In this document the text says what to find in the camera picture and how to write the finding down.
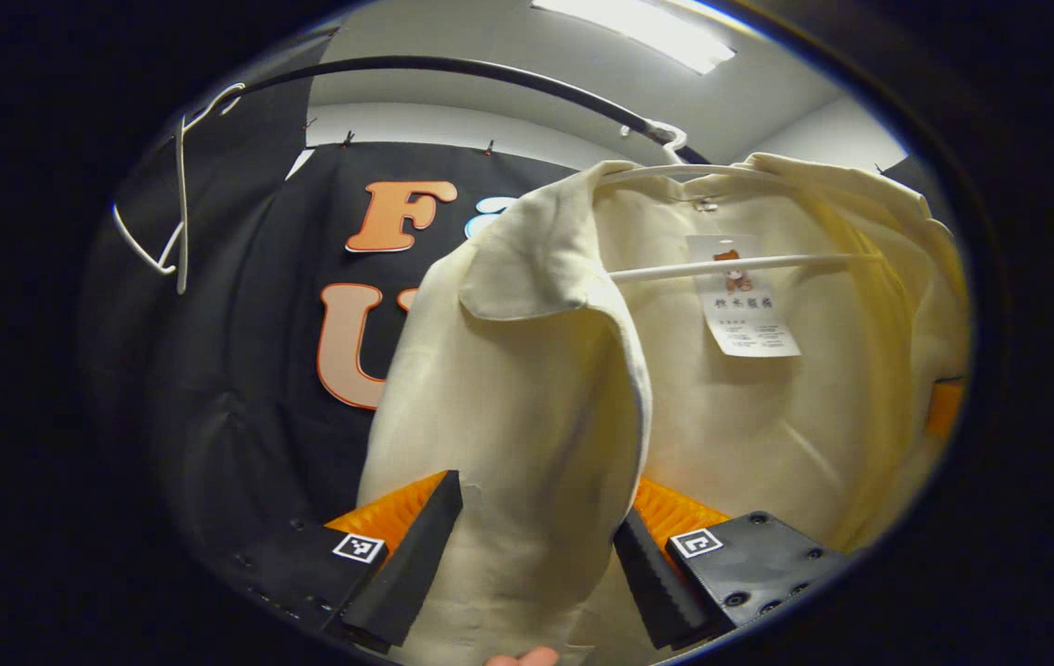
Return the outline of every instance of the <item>jacket collar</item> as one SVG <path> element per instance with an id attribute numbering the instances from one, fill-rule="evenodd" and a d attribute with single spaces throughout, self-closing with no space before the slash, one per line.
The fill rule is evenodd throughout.
<path id="1" fill-rule="evenodd" d="M 500 321 L 593 305 L 614 288 L 600 261 L 593 192 L 604 174 L 637 165 L 600 162 L 514 201 L 471 240 L 460 302 L 471 315 Z"/>

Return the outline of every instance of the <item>black fabric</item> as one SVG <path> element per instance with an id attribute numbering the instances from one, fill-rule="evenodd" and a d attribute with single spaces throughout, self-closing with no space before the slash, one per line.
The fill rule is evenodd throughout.
<path id="1" fill-rule="evenodd" d="M 130 477 L 150 478 L 204 556 L 293 518 L 324 523 L 354 507 L 374 412 L 337 400 L 320 383 L 323 288 L 383 292 L 360 348 L 360 366 L 383 378 L 406 317 L 395 297 L 463 243 L 476 202 L 572 173 L 475 149 L 354 143 L 316 149 L 284 181 L 299 146 L 289 140 L 277 150 L 290 157 L 281 170 L 270 156 L 265 178 L 241 163 L 254 139 L 248 133 L 241 142 L 225 155 L 187 157 L 201 185 L 190 197 L 186 294 L 174 292 L 174 276 L 142 266 L 108 223 L 83 303 L 83 366 L 103 440 Z M 140 220 L 156 222 L 155 237 L 142 241 L 163 248 L 176 187 L 163 175 L 168 160 L 155 162 L 151 176 L 125 187 L 120 208 L 138 237 Z M 447 180 L 458 195 L 436 203 L 425 231 L 412 231 L 411 249 L 348 252 L 370 203 L 367 185 L 391 180 Z"/>

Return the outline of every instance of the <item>white wall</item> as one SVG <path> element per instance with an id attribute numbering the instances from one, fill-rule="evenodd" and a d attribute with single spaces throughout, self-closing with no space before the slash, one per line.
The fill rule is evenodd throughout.
<path id="1" fill-rule="evenodd" d="M 492 139 L 496 153 L 532 157 L 574 170 L 588 169 L 602 160 L 626 159 L 589 140 L 484 111 L 401 102 L 357 102 L 311 106 L 308 119 L 312 118 L 316 120 L 306 132 L 308 146 L 340 143 L 346 132 L 353 131 L 354 143 L 401 140 L 485 149 Z M 300 168 L 310 153 L 307 151 L 298 157 L 292 173 Z"/>
<path id="2" fill-rule="evenodd" d="M 690 135 L 688 144 L 709 160 L 729 159 L 843 94 L 776 41 L 738 30 L 735 22 L 722 25 L 701 9 L 669 9 L 716 34 L 738 55 L 701 76 L 614 31 L 540 12 L 528 0 L 378 0 L 350 14 L 323 61 L 403 54 L 471 58 L 538 72 L 682 128 Z M 652 140 L 621 140 L 620 125 L 611 119 L 502 80 L 449 72 L 338 72 L 312 81 L 310 102 L 481 110 L 580 136 L 639 163 L 663 163 Z"/>
<path id="3" fill-rule="evenodd" d="M 752 153 L 775 153 L 877 173 L 906 157 L 906 150 L 852 97 L 840 97 L 760 140 L 734 161 Z"/>

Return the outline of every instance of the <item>fluorescent ceiling light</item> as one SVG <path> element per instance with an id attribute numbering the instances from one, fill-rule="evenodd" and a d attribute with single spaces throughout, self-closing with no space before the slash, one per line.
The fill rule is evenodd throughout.
<path id="1" fill-rule="evenodd" d="M 699 73 L 711 72 L 737 55 L 707 30 L 641 0 L 531 0 L 531 5 L 607 26 Z"/>

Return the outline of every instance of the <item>clothing tag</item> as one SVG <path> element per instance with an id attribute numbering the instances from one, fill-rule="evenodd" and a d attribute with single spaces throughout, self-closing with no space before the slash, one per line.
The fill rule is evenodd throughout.
<path id="1" fill-rule="evenodd" d="M 760 257 L 756 236 L 687 236 L 691 261 Z M 802 352 L 785 326 L 779 303 L 760 271 L 696 275 L 703 314 L 720 350 L 734 357 L 796 357 Z"/>

